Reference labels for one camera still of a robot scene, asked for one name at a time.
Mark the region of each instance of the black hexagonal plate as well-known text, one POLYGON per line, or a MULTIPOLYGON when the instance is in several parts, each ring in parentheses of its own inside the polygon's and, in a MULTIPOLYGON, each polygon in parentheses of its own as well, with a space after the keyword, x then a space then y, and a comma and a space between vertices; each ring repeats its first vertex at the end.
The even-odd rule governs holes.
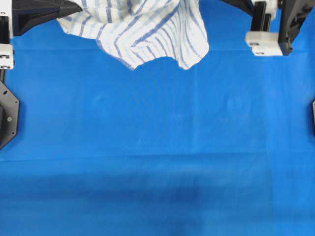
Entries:
POLYGON ((4 116, 0 129, 0 149, 2 149, 16 136, 20 102, 1 81, 0 106, 4 108, 4 116))

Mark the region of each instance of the white towel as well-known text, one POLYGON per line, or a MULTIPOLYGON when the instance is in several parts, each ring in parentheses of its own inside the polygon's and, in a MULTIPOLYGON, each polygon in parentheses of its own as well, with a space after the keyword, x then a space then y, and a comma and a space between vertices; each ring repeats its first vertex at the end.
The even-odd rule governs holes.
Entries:
POLYGON ((189 69, 209 51, 199 0, 72 0, 84 10, 59 19, 66 33, 96 39, 130 69, 160 57, 189 69))

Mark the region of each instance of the black bracket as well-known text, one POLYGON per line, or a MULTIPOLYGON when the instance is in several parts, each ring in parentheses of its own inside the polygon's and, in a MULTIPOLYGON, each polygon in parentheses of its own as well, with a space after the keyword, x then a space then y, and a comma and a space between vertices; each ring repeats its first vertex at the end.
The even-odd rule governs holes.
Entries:
POLYGON ((315 0, 281 1, 282 14, 278 42, 283 55, 287 56, 293 52, 291 44, 300 33, 300 29, 314 5, 315 0))
MULTIPOLYGON (((0 17, 0 44, 10 43, 9 18, 0 17)), ((0 70, 0 149, 16 136, 19 100, 4 85, 5 70, 0 70)))
POLYGON ((13 35, 21 36, 34 26, 82 11, 67 0, 12 0, 13 35))

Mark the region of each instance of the cloth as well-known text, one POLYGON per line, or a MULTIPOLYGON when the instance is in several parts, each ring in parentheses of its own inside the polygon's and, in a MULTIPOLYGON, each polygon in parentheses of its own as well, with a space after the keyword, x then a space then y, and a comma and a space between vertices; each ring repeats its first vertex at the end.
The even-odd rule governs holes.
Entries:
POLYGON ((171 57, 183 69, 209 51, 199 0, 74 0, 84 10, 59 19, 66 33, 96 39, 130 69, 171 57))

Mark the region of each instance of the black mechanical part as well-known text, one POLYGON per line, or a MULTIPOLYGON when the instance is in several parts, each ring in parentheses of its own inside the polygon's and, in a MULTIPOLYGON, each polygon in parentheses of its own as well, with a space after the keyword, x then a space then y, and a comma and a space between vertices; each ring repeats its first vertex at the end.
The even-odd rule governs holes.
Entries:
POLYGON ((239 8, 249 15, 253 14, 254 5, 251 0, 221 0, 221 1, 239 8))
POLYGON ((12 0, 13 35, 21 36, 34 26, 80 11, 79 5, 68 0, 12 0))
POLYGON ((0 130, 2 127, 3 120, 4 120, 4 109, 2 106, 0 106, 0 130))
POLYGON ((264 29, 266 6, 265 1, 255 2, 251 31, 262 31, 264 29))
POLYGON ((262 31, 269 32, 270 21, 271 21, 271 14, 266 14, 265 15, 264 27, 263 27, 262 31))
POLYGON ((11 141, 17 133, 19 117, 19 100, 0 82, 0 149, 11 141))
POLYGON ((293 52, 291 44, 314 5, 315 0, 283 0, 278 40, 283 55, 293 52))
POLYGON ((0 16, 0 43, 10 43, 9 18, 7 16, 0 16))
MULTIPOLYGON (((8 17, 0 17, 0 43, 10 43, 8 17)), ((15 137, 19 114, 19 100, 4 85, 4 76, 0 70, 0 149, 15 137)))
POLYGON ((267 3, 265 1, 255 2, 251 31, 269 31, 271 14, 266 14, 266 7, 267 3))

